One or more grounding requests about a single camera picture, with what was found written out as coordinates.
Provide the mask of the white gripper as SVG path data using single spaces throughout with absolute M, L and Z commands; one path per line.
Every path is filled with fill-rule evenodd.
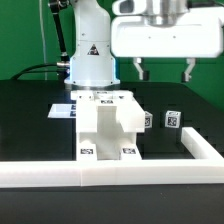
M 224 50 L 223 6 L 190 8 L 186 0 L 116 0 L 112 11 L 112 52 L 135 57 L 141 81 L 149 79 L 142 58 L 187 58 L 181 81 L 189 82 L 195 58 L 215 58 Z

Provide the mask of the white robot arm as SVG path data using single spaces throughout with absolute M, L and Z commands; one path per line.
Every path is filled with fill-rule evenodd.
M 112 19 L 97 0 L 70 0 L 75 15 L 76 51 L 68 85 L 116 85 L 117 57 L 131 58 L 145 79 L 144 58 L 185 58 L 189 76 L 195 60 L 224 51 L 224 6 L 191 6 L 187 0 L 115 0 Z

